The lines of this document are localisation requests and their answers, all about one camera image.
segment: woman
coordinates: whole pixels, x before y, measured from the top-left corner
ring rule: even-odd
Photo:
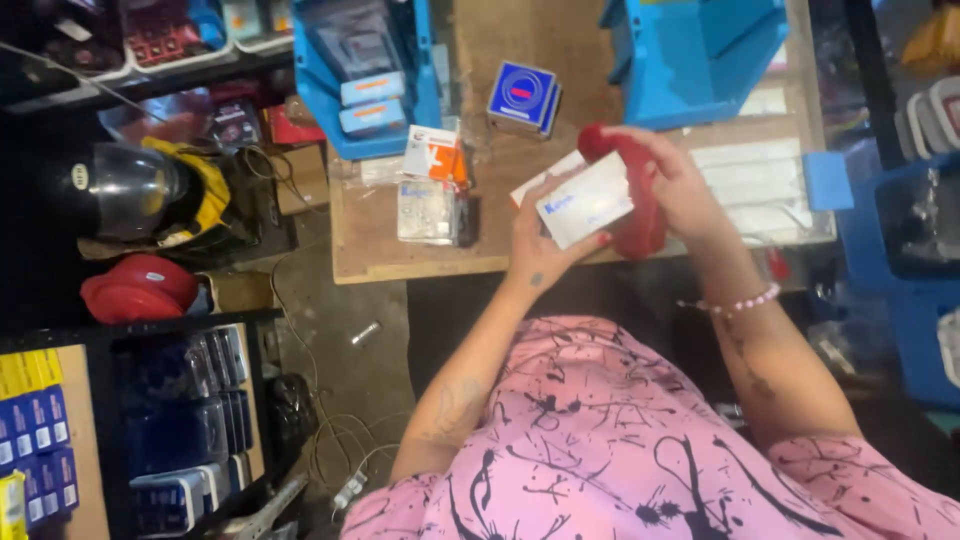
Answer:
[[[960,538],[960,504],[867,444],[834,378],[754,268],[692,161],[628,128],[655,157],[654,194],[687,247],[759,450],[673,365],[614,322],[524,321],[577,260],[524,199],[510,270],[426,389],[390,487],[349,512],[345,538]]]

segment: forearm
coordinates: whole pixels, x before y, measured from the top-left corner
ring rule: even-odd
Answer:
[[[417,403],[391,480],[446,470],[480,421],[516,327],[531,303],[500,286]]]
[[[769,286],[732,225],[691,258],[708,303],[731,306]],[[791,436],[860,430],[850,404],[823,361],[779,302],[712,316],[724,362],[744,414],[763,448]]]

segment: beaded bracelet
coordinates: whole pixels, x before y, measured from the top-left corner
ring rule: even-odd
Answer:
[[[743,302],[737,302],[736,304],[730,307],[714,306],[713,304],[708,304],[707,302],[701,300],[695,304],[689,302],[677,301],[677,306],[680,307],[696,307],[701,311],[706,311],[714,315],[723,315],[726,318],[733,317],[736,313],[743,311],[744,309],[750,309],[751,307],[760,306],[766,304],[767,302],[772,301],[777,298],[777,295],[780,294],[780,285],[777,283],[770,283],[770,288],[767,289],[763,294],[751,298],[750,300],[745,300]]]

